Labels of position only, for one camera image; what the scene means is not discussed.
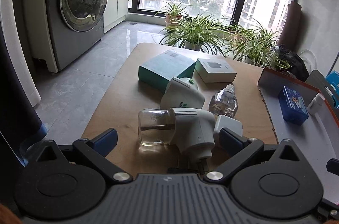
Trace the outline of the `clear liquid refill bottle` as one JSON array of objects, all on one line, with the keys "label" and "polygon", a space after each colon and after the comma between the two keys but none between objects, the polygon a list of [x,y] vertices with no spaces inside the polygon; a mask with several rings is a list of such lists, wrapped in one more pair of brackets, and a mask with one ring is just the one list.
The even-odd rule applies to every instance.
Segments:
[{"label": "clear liquid refill bottle", "polygon": [[234,118],[238,110],[238,101],[233,84],[215,93],[208,105],[208,109],[215,116],[224,115]]}]

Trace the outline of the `white cube charger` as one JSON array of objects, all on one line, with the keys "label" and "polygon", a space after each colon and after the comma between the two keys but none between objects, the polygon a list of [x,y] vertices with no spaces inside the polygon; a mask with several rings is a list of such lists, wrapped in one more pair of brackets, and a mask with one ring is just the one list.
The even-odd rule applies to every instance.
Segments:
[{"label": "white cube charger", "polygon": [[239,136],[243,136],[243,125],[240,121],[225,115],[219,115],[213,131],[214,142],[217,147],[220,147],[220,131],[223,128],[228,128]]}]

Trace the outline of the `orange-edged cardboard tray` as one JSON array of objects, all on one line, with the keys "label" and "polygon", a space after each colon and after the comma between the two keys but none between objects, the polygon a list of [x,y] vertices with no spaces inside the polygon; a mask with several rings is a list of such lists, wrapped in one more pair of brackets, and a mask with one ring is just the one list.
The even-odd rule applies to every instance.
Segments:
[{"label": "orange-edged cardboard tray", "polygon": [[338,176],[327,171],[330,159],[338,159],[338,118],[325,102],[315,116],[298,126],[283,119],[278,95],[284,86],[296,90],[308,105],[320,91],[272,69],[263,69],[257,82],[278,142],[292,139],[303,152],[324,187],[324,198],[338,204]]}]

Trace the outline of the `small white pill bottle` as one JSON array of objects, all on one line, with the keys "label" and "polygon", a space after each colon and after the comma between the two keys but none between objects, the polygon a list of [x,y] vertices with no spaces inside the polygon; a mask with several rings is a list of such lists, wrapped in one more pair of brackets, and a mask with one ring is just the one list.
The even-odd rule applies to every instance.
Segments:
[{"label": "small white pill bottle", "polygon": [[312,99],[312,101],[307,106],[307,111],[310,115],[314,116],[325,103],[326,99],[321,93],[317,93],[317,95]]}]

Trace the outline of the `white repellent plug with bottle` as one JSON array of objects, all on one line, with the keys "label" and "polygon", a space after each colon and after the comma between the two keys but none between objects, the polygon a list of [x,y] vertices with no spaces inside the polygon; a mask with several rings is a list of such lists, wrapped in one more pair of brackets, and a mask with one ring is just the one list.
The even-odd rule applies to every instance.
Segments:
[{"label": "white repellent plug with bottle", "polygon": [[215,146],[214,127],[214,115],[202,109],[144,109],[138,114],[141,145],[175,145],[201,174],[208,172],[207,159]]}]

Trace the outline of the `teal cardboard box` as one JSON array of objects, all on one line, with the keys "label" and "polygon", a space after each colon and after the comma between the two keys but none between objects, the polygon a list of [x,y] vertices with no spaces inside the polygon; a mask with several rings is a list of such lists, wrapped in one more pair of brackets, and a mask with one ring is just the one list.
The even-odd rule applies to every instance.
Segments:
[{"label": "teal cardboard box", "polygon": [[151,58],[139,65],[139,80],[165,93],[166,87],[173,77],[192,78],[196,60],[187,58],[174,50]]}]

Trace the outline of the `spider plant in white pot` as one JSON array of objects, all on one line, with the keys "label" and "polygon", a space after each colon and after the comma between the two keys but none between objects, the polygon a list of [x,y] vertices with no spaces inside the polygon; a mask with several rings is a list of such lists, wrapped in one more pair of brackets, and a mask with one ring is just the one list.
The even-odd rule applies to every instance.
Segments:
[{"label": "spider plant in white pot", "polygon": [[224,56],[227,26],[224,18],[198,14],[196,17],[173,18],[172,23],[163,31],[160,44],[203,53]]}]

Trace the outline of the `spider plant on right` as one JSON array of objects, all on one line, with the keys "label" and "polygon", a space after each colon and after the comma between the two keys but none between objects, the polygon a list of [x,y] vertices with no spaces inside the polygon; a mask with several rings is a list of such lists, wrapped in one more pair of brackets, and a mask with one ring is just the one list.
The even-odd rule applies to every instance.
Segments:
[{"label": "spider plant on right", "polygon": [[254,26],[248,29],[239,24],[228,25],[226,32],[229,34],[223,46],[226,56],[261,68],[284,70],[291,67],[279,57],[278,33],[258,21],[254,21]]}]

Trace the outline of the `spider plant in terracotta pot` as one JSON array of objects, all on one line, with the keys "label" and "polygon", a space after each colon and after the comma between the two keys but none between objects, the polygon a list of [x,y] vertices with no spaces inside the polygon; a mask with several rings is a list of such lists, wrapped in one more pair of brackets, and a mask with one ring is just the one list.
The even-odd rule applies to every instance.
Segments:
[{"label": "spider plant in terracotta pot", "polygon": [[186,14],[187,5],[182,3],[169,3],[163,7],[165,11],[166,28],[175,27],[179,24],[181,18]]}]

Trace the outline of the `brown rolled mat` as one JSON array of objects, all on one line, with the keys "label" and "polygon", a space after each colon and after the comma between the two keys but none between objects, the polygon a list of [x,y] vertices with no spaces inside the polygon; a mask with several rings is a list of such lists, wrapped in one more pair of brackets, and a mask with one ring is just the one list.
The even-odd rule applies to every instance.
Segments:
[{"label": "brown rolled mat", "polygon": [[278,40],[278,45],[283,45],[289,50],[294,50],[299,31],[302,6],[292,1],[287,8],[287,17],[282,33]]}]

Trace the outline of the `dark folding chair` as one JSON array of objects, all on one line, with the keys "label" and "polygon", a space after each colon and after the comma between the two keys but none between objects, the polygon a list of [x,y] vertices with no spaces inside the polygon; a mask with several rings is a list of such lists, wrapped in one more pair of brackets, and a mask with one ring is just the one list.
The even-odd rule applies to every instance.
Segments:
[{"label": "dark folding chair", "polygon": [[328,103],[332,107],[334,107],[333,100],[330,97],[329,93],[326,91],[326,88],[330,88],[330,85],[328,84],[326,78],[318,70],[313,70],[310,73],[310,75],[306,79],[306,83],[319,89],[322,95],[326,98],[326,101],[328,101]]}]

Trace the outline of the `blue plastic stool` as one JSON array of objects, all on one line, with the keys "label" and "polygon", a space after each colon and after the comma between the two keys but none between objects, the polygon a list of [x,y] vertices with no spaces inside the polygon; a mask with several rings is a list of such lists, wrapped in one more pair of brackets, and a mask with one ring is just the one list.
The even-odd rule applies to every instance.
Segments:
[{"label": "blue plastic stool", "polygon": [[326,88],[326,91],[329,93],[330,97],[333,100],[334,107],[338,109],[338,95],[339,95],[339,76],[338,72],[333,70],[326,76],[326,80],[330,85],[330,88]]}]

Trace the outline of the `black bag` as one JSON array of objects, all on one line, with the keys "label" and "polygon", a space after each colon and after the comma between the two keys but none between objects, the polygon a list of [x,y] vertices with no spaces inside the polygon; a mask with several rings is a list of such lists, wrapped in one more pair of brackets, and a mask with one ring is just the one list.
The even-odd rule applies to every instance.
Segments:
[{"label": "black bag", "polygon": [[283,45],[275,46],[274,51],[278,55],[278,62],[275,66],[276,71],[296,78],[302,82],[306,81],[310,74],[300,56],[285,48]]}]

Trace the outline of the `white grey small box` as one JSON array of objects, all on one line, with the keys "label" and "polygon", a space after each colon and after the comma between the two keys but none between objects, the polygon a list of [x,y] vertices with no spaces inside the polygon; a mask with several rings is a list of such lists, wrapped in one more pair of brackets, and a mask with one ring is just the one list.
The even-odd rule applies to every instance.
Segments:
[{"label": "white grey small box", "polygon": [[237,75],[225,59],[198,58],[195,69],[204,83],[233,82]]}]

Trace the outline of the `white green mosquito repellent plug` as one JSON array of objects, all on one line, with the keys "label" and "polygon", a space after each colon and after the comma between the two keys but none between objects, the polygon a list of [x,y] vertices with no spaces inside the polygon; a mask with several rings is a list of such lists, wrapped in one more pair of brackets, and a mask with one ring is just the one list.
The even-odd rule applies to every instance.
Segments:
[{"label": "white green mosquito repellent plug", "polygon": [[199,91],[198,85],[193,79],[173,77],[161,98],[160,109],[202,109],[204,101],[204,95]]}]

